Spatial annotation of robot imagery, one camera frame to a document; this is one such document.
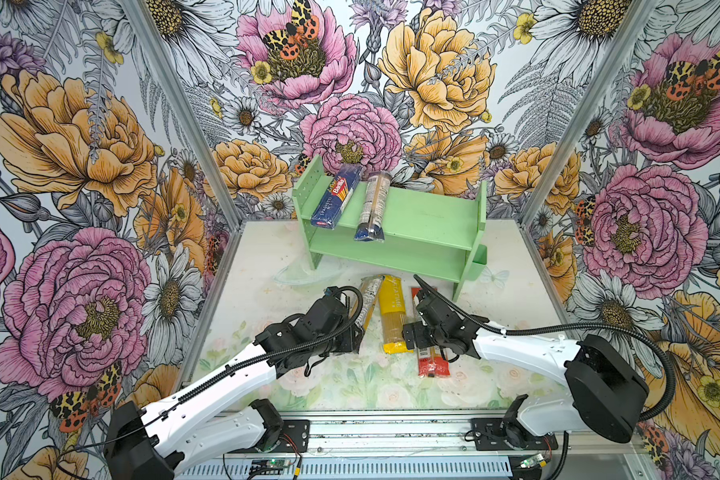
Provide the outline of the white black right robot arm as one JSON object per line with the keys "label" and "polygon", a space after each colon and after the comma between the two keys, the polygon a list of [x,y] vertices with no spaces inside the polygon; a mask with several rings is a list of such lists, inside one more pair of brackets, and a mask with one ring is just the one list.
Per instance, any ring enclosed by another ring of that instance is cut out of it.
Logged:
{"label": "white black right robot arm", "polygon": [[405,327],[409,346],[435,346],[456,357],[497,361],[537,373],[565,386],[548,400],[520,394],[505,413],[500,431],[519,443],[523,436],[558,431],[591,431],[615,443],[631,440],[649,388],[636,370],[604,338],[514,336],[488,329],[484,317],[466,318],[431,288],[416,294],[418,318]]}

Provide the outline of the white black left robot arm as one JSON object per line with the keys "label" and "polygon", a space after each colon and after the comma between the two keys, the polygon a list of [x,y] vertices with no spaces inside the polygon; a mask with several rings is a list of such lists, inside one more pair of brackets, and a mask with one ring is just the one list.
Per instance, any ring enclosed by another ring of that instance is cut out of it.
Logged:
{"label": "white black left robot arm", "polygon": [[104,445],[114,479],[173,479],[227,452],[275,446],[284,421],[266,399],[230,416],[224,410],[286,373],[353,353],[372,301],[353,286],[330,287],[305,313],[268,325],[212,373],[162,400],[128,401],[112,413]]}

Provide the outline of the clear labelled spaghetti bag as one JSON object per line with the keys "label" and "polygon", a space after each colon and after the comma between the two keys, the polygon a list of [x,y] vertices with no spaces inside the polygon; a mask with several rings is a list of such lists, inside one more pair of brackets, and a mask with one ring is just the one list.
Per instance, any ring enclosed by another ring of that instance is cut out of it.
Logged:
{"label": "clear labelled spaghetti bag", "polygon": [[356,319],[356,324],[361,327],[363,331],[368,329],[384,279],[385,276],[383,274],[379,274],[364,277],[361,281],[360,291],[362,293],[362,307],[358,318]]}

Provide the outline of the blue Barilla spaghetti box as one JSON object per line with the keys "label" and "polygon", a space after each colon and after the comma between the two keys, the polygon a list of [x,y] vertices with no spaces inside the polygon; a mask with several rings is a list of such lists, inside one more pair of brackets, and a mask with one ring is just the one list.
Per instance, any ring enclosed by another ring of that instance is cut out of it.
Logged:
{"label": "blue Barilla spaghetti box", "polygon": [[345,164],[338,170],[311,216],[313,226],[327,229],[336,227],[362,173],[360,164]]}

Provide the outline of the yellow spaghetti bag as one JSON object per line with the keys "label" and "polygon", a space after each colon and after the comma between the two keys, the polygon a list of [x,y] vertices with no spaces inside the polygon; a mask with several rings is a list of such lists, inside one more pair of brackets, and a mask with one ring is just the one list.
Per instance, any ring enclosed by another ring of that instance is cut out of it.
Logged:
{"label": "yellow spaghetti bag", "polygon": [[399,354],[408,351],[403,335],[407,322],[407,309],[401,279],[385,275],[379,293],[378,303],[382,324],[383,351]]}

